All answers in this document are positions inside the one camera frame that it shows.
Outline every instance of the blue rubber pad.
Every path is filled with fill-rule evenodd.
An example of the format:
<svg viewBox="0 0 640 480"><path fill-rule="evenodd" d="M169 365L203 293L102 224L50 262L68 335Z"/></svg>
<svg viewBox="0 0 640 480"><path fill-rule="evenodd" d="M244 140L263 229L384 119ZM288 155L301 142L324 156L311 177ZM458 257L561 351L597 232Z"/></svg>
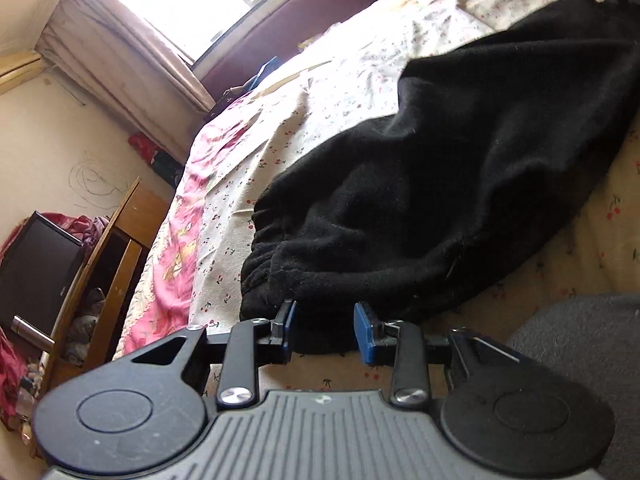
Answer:
<svg viewBox="0 0 640 480"><path fill-rule="evenodd" d="M293 324L293 317L295 316L296 303L291 305L289 309L289 315L284 323L284 338L282 339L282 352L284 354L284 362L288 363L291 360L291 350L289 349L289 334L291 331L291 325Z"/></svg>
<svg viewBox="0 0 640 480"><path fill-rule="evenodd" d="M356 303L353 308L353 331L358 342L362 362L373 366L375 363L373 327L361 303Z"/></svg>

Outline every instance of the cabinet door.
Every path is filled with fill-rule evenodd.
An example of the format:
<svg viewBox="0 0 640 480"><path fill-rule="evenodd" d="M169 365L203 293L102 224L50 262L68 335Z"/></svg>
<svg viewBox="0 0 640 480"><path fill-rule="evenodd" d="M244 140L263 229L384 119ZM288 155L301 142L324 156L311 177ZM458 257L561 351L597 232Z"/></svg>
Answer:
<svg viewBox="0 0 640 480"><path fill-rule="evenodd" d="M167 202L138 184L116 218L116 227L150 248L168 210Z"/></svg>

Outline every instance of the ribbed plastic surface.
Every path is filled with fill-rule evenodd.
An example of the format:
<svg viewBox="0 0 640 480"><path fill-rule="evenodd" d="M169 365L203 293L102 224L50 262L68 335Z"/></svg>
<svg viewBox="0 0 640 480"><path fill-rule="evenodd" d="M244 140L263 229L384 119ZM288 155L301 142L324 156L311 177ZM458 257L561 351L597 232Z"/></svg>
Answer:
<svg viewBox="0 0 640 480"><path fill-rule="evenodd" d="M62 480L51 472L47 480ZM270 392L225 412L198 448L149 480L488 480L507 477L455 451L423 413L379 392ZM600 478L585 472L575 480Z"/></svg>

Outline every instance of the wall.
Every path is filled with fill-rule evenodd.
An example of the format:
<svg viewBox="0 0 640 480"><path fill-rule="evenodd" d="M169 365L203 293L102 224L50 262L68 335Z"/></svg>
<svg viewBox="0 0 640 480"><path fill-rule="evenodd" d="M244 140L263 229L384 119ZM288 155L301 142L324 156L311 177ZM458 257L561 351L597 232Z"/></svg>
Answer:
<svg viewBox="0 0 640 480"><path fill-rule="evenodd" d="M0 0L0 56L33 48L60 0Z"/></svg>
<svg viewBox="0 0 640 480"><path fill-rule="evenodd" d="M34 210L110 214L138 176L172 198L171 187L128 145L127 127L62 82L45 72L0 95L0 243Z"/></svg>

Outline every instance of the wooden dresser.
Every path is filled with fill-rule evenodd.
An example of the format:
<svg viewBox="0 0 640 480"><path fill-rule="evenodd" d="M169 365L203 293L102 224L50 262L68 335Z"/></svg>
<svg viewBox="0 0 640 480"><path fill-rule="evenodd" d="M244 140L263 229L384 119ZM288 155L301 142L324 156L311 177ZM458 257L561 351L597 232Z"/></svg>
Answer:
<svg viewBox="0 0 640 480"><path fill-rule="evenodd" d="M127 191L60 310L51 334L55 343L46 364L40 398L48 390L113 357L146 256L168 209L168 203L143 187L139 179ZM104 291L106 300L84 365L79 366L64 360L62 355L76 311L86 292L94 287Z"/></svg>

